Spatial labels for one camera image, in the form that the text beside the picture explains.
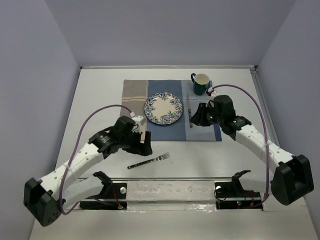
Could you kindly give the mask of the silver knife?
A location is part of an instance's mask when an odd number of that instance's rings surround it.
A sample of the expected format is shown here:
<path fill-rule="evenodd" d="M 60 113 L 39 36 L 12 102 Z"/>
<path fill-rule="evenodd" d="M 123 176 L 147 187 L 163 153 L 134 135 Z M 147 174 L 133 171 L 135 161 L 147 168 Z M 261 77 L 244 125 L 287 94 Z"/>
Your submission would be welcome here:
<path fill-rule="evenodd" d="M 190 94 L 187 93 L 186 95 L 186 105 L 187 105 L 187 112 L 188 112 L 188 120 L 189 120 L 189 127 L 193 127 L 193 123 L 191 122 L 192 118 L 192 111 L 191 111 L 191 103 L 190 103 Z"/>

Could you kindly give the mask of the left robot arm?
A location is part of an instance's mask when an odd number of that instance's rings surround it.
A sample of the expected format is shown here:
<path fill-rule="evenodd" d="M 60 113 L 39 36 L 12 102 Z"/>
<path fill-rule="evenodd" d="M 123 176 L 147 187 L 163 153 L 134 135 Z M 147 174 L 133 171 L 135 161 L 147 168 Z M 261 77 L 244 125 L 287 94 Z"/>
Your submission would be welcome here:
<path fill-rule="evenodd" d="M 24 206 L 41 226 L 47 227 L 65 215 L 65 209 L 72 211 L 78 202 L 108 196 L 113 182 L 102 171 L 82 181 L 78 178 L 118 150 L 151 155 L 151 133 L 142 131 L 145 122 L 141 115 L 121 116 L 113 126 L 95 133 L 81 149 L 73 151 L 70 160 L 40 179 L 31 178 L 25 183 Z"/>

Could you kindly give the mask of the blue beige checked cloth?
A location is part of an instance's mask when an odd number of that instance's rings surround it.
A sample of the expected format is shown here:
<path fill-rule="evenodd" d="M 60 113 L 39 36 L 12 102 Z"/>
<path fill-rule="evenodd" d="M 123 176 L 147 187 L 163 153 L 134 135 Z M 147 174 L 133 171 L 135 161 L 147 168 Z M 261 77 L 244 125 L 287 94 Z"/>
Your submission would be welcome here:
<path fill-rule="evenodd" d="M 144 116 L 146 100 L 157 93 L 167 92 L 177 96 L 183 104 L 181 117 L 174 123 L 160 125 L 146 121 L 144 129 L 151 132 L 152 141 L 192 141 L 192 142 L 220 142 L 222 133 L 215 124 L 207 127 L 193 125 L 190 127 L 187 97 L 190 110 L 194 114 L 199 103 L 207 101 L 206 95 L 196 95 L 191 80 L 129 80 L 123 81 L 121 104 L 128 107 L 136 115 Z"/>

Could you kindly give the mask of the blue white patterned plate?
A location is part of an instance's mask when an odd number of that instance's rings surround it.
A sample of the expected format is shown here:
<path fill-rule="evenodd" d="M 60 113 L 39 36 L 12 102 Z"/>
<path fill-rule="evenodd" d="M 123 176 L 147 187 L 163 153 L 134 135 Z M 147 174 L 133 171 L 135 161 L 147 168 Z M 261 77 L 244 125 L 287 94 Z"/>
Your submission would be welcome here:
<path fill-rule="evenodd" d="M 158 92 L 151 95 L 144 104 L 146 118 L 157 125 L 175 123 L 183 114 L 183 103 L 174 94 Z"/>

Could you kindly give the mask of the dark green mug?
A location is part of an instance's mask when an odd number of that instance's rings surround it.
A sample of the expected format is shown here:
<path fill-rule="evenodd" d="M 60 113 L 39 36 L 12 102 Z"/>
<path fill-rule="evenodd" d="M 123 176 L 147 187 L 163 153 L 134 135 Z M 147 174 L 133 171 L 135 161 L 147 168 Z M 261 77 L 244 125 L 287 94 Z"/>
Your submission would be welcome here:
<path fill-rule="evenodd" d="M 192 73 L 190 75 L 190 78 L 193 83 L 193 92 L 198 96 L 203 95 L 207 91 L 207 87 L 209 86 L 209 77 L 203 73 Z"/>

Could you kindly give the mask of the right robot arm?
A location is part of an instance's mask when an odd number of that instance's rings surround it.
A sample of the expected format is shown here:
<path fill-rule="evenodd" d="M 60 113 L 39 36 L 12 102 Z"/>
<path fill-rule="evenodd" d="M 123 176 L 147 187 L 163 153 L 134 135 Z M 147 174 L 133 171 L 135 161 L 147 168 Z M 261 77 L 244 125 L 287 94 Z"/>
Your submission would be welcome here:
<path fill-rule="evenodd" d="M 228 95 L 211 96 L 201 102 L 194 114 L 188 115 L 192 125 L 219 125 L 222 132 L 245 146 L 266 164 L 265 197 L 272 194 L 282 205 L 288 206 L 314 190 L 310 161 L 304 155 L 295 156 L 269 141 L 244 116 L 236 114 Z"/>

